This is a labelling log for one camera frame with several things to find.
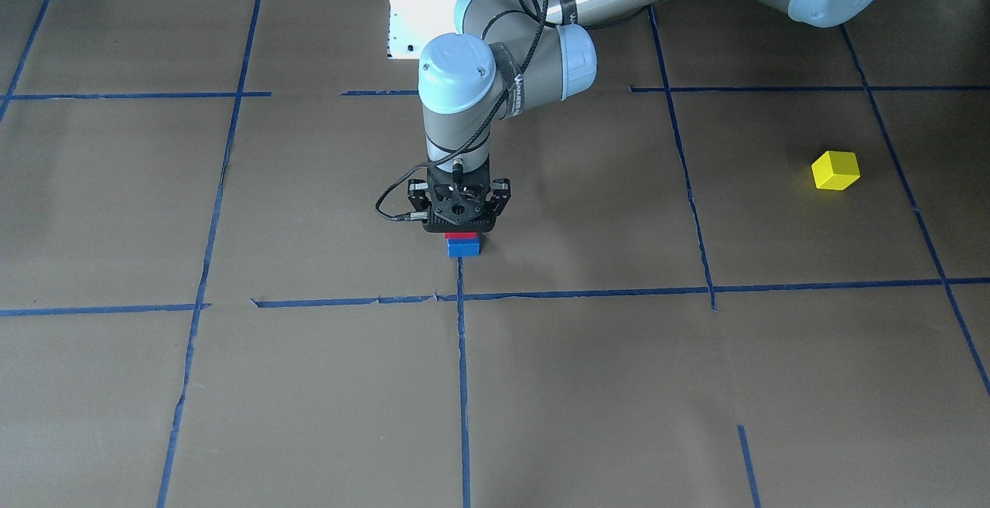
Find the blue block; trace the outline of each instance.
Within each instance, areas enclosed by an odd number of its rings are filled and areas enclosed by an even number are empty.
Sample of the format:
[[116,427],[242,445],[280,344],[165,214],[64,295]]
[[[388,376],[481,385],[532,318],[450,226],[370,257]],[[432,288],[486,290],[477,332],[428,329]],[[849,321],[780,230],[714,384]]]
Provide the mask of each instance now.
[[481,237],[473,240],[447,240],[446,255],[450,258],[477,257],[481,254]]

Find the robotic arm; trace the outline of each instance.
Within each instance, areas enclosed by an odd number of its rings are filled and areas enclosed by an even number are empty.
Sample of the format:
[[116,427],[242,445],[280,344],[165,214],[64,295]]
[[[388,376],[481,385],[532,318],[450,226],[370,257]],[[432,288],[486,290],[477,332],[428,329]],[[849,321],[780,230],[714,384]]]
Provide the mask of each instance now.
[[[422,223],[432,233],[492,230],[510,196],[508,179],[490,178],[492,120],[566,100],[591,87],[597,56],[585,26],[663,0],[457,0],[457,32],[423,49],[418,92],[430,162],[418,164],[379,198],[379,214]],[[836,26],[873,0],[757,0],[795,21]],[[413,212],[381,212],[385,196],[410,179]]]

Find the yellow block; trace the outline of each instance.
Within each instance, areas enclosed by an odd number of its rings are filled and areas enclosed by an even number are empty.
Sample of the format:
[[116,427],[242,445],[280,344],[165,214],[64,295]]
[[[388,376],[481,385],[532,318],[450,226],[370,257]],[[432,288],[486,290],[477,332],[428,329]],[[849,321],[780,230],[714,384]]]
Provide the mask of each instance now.
[[842,191],[859,179],[859,163],[852,152],[828,151],[814,160],[811,171],[814,173],[814,187],[819,189]]

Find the toy block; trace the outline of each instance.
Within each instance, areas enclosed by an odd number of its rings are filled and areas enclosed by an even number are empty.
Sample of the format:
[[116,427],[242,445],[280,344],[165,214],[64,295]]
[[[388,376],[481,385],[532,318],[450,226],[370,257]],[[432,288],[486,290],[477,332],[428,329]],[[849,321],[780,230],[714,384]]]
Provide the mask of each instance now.
[[481,237],[473,240],[447,240],[446,255],[455,257],[477,257],[481,254]]
[[446,240],[473,240],[478,237],[478,234],[475,232],[448,232],[443,234],[443,237]]
[[814,173],[814,187],[845,190],[859,179],[859,163],[852,152],[828,151],[811,165]]

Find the black cable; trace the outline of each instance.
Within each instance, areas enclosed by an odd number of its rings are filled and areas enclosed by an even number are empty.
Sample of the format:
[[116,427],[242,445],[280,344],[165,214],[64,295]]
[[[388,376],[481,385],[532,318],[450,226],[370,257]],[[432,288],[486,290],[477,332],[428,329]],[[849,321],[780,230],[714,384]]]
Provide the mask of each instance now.
[[627,22],[633,21],[633,19],[635,19],[637,17],[640,17],[640,15],[643,15],[643,13],[646,12],[649,8],[650,8],[649,5],[644,5],[643,7],[639,8],[635,12],[633,12],[632,15],[628,15],[628,17],[623,17],[621,19],[615,19],[615,21],[599,22],[598,25],[587,25],[587,26],[585,26],[584,30],[607,29],[607,28],[609,28],[609,26],[625,25]]
[[[519,4],[524,11],[527,10],[526,4],[524,4],[523,0],[519,0]],[[530,61],[533,59],[533,55],[537,52],[537,46],[540,46],[540,39],[542,35],[544,35],[544,25],[547,24],[547,10],[548,10],[548,0],[542,0],[540,18],[535,19],[535,21],[538,21],[538,25],[537,25],[537,30],[535,30],[535,34],[533,35],[533,42],[530,44],[529,53],[526,54],[526,60],[523,60],[523,63],[519,67],[519,71],[522,73],[526,73],[526,68],[530,66]],[[502,91],[502,94],[499,96],[498,101],[495,102],[495,106],[492,107],[491,111],[488,113],[488,116],[485,117],[485,121],[482,121],[481,127],[478,128],[478,131],[475,131],[474,135],[471,135],[471,138],[468,138],[463,145],[460,145],[460,147],[456,149],[456,151],[450,152],[449,155],[443,156],[442,159],[439,160],[428,160],[427,162],[420,162],[416,164],[415,166],[411,167],[411,169],[409,169],[409,171],[407,171],[402,177],[397,179],[395,183],[389,185],[389,187],[387,187],[385,191],[378,197],[378,201],[375,201],[374,204],[375,212],[378,212],[379,216],[382,216],[382,218],[389,220],[389,222],[410,222],[411,213],[400,214],[400,215],[387,214],[384,211],[382,211],[381,204],[385,202],[385,199],[390,194],[392,194],[392,191],[394,191],[396,187],[402,185],[402,183],[406,179],[408,179],[410,176],[413,176],[413,174],[416,173],[418,170],[430,169],[431,167],[439,166],[443,163],[450,162],[450,160],[456,159],[456,157],[460,156],[461,153],[467,151],[468,148],[471,148],[471,145],[474,145],[474,142],[477,141],[477,139],[480,138],[481,135],[484,135],[485,130],[488,129],[489,125],[491,125],[492,123],[492,120],[495,119],[496,114],[498,114],[498,111],[502,108],[502,105],[505,104],[505,100],[508,99],[509,99],[509,89],[505,89]]]

